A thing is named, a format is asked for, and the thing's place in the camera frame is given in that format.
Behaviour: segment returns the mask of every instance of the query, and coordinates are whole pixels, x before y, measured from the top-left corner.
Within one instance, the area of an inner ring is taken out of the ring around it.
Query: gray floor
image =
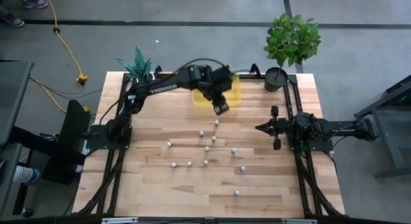
[[[122,21],[270,22],[284,12],[283,0],[52,0],[61,19]],[[293,14],[323,23],[411,23],[410,0],[290,0]],[[23,18],[51,19],[50,8],[24,10],[18,0],[4,5]],[[82,69],[89,77],[85,92],[102,88],[107,71],[122,71],[115,58],[131,60],[134,45],[154,65],[174,70],[198,58],[216,58],[233,69],[252,63],[268,69],[266,28],[60,26]],[[21,29],[0,24],[0,59],[35,62],[32,77],[64,91],[79,91],[78,70],[52,25]],[[313,73],[326,119],[348,120],[378,99],[382,92],[408,76],[411,30],[321,30],[317,56],[304,63]],[[286,68],[294,73],[295,68]],[[95,112],[100,93],[79,99]],[[68,101],[58,98],[63,107]],[[59,131],[64,115],[40,87],[29,83],[17,124],[29,131]],[[373,175],[388,169],[380,141],[348,138],[335,150],[338,179],[346,213],[357,218],[411,222],[411,178],[377,182]],[[36,154],[39,168],[46,157]],[[31,188],[27,206],[36,216],[61,215],[76,184],[69,187],[40,181]]]

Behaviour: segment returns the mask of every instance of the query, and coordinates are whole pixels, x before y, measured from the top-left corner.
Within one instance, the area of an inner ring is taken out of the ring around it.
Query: plant pot
[[[275,92],[287,82],[288,75],[287,73],[280,69],[279,67],[272,67],[265,73],[264,88],[269,92]]]

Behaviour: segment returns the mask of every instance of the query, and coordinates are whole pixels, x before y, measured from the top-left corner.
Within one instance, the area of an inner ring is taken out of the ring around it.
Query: yellow container
[[[194,106],[199,107],[210,107],[212,106],[211,101],[208,101],[203,97],[203,94],[198,90],[191,91],[193,97]],[[235,73],[232,76],[232,87],[231,90],[224,92],[224,97],[227,104],[230,107],[235,107],[240,104],[241,101],[241,91],[240,91],[240,76],[238,73]]]

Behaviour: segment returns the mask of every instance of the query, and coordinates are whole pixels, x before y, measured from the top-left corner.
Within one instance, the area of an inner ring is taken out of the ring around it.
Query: shoe
[[[45,8],[47,3],[43,0],[21,0],[25,8]]]
[[[24,25],[24,21],[14,16],[12,13],[8,13],[7,15],[1,17],[5,22],[12,25],[15,28],[20,28]]]

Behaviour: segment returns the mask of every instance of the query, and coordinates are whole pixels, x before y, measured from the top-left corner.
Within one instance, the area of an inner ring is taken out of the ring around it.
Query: wooden tabletop
[[[97,121],[118,99],[122,78],[122,72],[107,73]],[[322,117],[313,75],[297,74],[297,79],[303,110]],[[195,107],[190,91],[184,89],[146,100],[142,111],[132,117],[132,140],[125,155],[116,216],[303,217],[295,159],[286,136],[280,135],[283,147],[274,151],[273,138],[254,128],[270,119],[272,105],[279,107],[279,117],[287,116],[284,90],[268,92],[264,80],[241,80],[240,86],[240,105],[219,117],[211,107]],[[83,208],[101,185],[106,157],[107,150],[98,150],[86,159],[73,212]],[[313,152],[313,163],[322,192],[344,213],[332,161],[324,153]],[[314,210],[310,189],[308,194]]]

